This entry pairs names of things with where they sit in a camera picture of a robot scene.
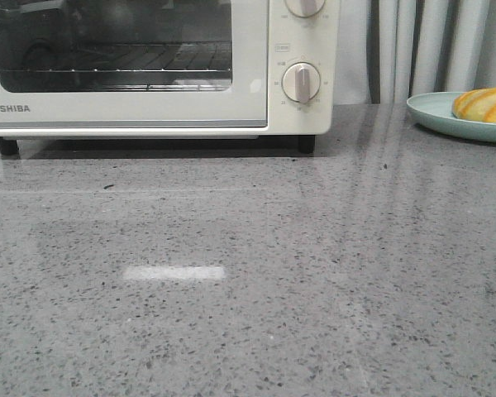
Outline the glass oven door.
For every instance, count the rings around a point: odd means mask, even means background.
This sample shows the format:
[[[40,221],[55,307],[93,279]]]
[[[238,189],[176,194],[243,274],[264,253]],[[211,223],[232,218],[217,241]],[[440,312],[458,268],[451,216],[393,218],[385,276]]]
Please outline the glass oven door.
[[[0,1],[0,65],[31,45],[230,42],[224,91],[12,93],[0,128],[262,127],[267,121],[266,1]]]

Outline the black right oven foot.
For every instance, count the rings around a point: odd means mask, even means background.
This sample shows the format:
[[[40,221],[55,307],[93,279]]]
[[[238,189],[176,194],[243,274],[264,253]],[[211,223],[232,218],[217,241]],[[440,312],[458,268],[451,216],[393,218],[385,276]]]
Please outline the black right oven foot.
[[[311,155],[314,152],[316,144],[315,136],[301,135],[298,137],[298,151],[301,154]]]

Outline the white Toshiba toaster oven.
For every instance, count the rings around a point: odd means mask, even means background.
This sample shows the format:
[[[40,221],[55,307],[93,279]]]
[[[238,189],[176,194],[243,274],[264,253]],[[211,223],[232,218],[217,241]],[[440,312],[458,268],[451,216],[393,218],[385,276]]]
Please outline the white Toshiba toaster oven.
[[[326,1],[313,17],[294,16],[284,1],[269,4],[267,55],[267,121],[262,127],[28,127],[0,128],[0,136],[16,141],[55,139],[159,139],[248,136],[317,136],[331,125],[336,63],[336,36],[340,4]],[[289,99],[282,88],[285,71],[306,62],[320,74],[321,86],[308,103]]]

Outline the golden striped bread roll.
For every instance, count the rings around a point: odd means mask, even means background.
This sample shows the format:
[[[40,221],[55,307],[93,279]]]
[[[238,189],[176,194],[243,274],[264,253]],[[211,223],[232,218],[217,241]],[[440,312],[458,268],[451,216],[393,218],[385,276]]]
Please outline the golden striped bread roll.
[[[453,102],[452,113],[463,120],[496,123],[496,87],[461,94]]]

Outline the light teal plate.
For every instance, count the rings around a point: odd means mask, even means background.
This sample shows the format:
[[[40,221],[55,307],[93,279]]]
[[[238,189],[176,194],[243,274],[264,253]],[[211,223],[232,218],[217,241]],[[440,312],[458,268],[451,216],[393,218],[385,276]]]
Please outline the light teal plate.
[[[435,92],[414,95],[406,102],[412,120],[444,135],[472,141],[496,143],[496,123],[459,119],[451,109],[462,92]]]

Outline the grey white curtain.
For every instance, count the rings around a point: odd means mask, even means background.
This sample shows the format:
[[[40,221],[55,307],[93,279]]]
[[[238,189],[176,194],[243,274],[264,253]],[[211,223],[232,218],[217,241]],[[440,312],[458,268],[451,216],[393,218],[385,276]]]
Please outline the grey white curtain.
[[[496,1],[343,1],[336,104],[496,87]]]

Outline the upper oven control knob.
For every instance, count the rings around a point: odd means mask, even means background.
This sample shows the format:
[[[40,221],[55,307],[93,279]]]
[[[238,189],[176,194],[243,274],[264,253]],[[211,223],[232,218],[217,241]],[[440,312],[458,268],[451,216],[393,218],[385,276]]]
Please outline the upper oven control knob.
[[[325,5],[325,0],[285,0],[287,9],[296,17],[308,18],[318,14]]]

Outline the black oven foot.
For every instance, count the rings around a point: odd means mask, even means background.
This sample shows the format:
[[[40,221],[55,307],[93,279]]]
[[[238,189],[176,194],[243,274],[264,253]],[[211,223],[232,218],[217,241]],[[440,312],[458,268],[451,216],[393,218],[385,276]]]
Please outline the black oven foot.
[[[19,148],[16,140],[0,136],[0,154],[3,156],[17,155]]]
[[[301,135],[298,137],[298,151],[301,154],[311,155],[314,152],[316,144],[315,136]]]

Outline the black left oven foot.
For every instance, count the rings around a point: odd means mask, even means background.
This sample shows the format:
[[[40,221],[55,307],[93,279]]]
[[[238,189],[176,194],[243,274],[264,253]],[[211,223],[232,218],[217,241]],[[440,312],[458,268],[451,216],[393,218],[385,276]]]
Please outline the black left oven foot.
[[[19,148],[16,140],[0,136],[0,154],[3,156],[17,155]]]

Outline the lower oven timer knob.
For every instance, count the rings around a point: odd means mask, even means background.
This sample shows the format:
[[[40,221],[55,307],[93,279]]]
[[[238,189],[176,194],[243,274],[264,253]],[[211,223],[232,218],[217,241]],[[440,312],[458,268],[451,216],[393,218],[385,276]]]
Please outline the lower oven timer knob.
[[[319,72],[313,65],[306,62],[290,66],[282,78],[285,95],[296,103],[308,103],[317,95],[320,86]]]

